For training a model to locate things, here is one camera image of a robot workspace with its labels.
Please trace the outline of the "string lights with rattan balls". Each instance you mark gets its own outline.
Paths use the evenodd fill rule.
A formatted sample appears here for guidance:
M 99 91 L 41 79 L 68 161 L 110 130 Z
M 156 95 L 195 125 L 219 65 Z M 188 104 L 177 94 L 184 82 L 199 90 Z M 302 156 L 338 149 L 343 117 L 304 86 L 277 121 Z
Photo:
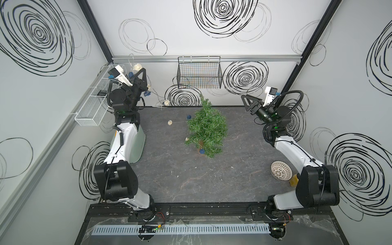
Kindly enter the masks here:
M 165 107 L 197 107 L 201 106 L 201 90 L 195 88 L 178 88 L 175 76 L 172 79 L 172 85 L 165 90 L 163 97 L 157 93 L 150 80 L 148 80 L 148 90 L 143 92 L 143 96 L 148 97 L 154 94 L 158 98 L 158 104 Z

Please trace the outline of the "small green christmas tree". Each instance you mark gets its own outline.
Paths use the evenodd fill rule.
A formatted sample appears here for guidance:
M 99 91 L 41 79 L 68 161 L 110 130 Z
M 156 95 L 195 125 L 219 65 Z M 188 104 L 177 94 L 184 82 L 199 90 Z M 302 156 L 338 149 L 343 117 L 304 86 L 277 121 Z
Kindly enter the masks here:
M 189 135 L 185 144 L 195 146 L 200 154 L 213 158 L 223 151 L 223 141 L 228 132 L 227 121 L 207 98 L 200 95 L 200 99 L 201 108 L 187 121 Z

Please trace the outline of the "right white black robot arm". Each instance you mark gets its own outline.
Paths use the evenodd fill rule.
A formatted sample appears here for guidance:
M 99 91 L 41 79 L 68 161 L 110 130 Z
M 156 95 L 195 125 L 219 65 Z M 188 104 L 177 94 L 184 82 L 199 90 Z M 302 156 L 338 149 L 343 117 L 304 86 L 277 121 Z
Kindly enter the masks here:
M 241 96 L 245 109 L 263 121 L 264 140 L 281 152 L 299 173 L 295 190 L 268 198 L 270 211 L 337 206 L 340 203 L 337 169 L 316 160 L 297 144 L 286 129 L 292 120 L 292 113 L 304 98 L 302 91 L 294 90 L 294 93 L 299 97 L 293 107 L 279 106 L 276 109 L 272 106 L 288 93 L 276 95 L 269 92 L 265 100 L 251 95 Z

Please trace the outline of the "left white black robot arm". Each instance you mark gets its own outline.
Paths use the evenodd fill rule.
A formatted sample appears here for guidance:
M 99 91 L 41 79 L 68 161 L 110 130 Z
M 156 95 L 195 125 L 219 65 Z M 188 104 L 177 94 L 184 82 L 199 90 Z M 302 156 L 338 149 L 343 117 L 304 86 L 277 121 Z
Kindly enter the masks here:
M 108 71 L 106 100 L 114 110 L 115 137 L 108 156 L 95 166 L 94 177 L 99 193 L 107 205 L 124 204 L 144 221 L 152 220 L 156 206 L 151 195 L 138 186 L 138 178 L 131 167 L 143 153 L 146 135 L 140 126 L 137 103 L 148 91 L 147 72 L 141 68 L 129 76 L 117 65 Z

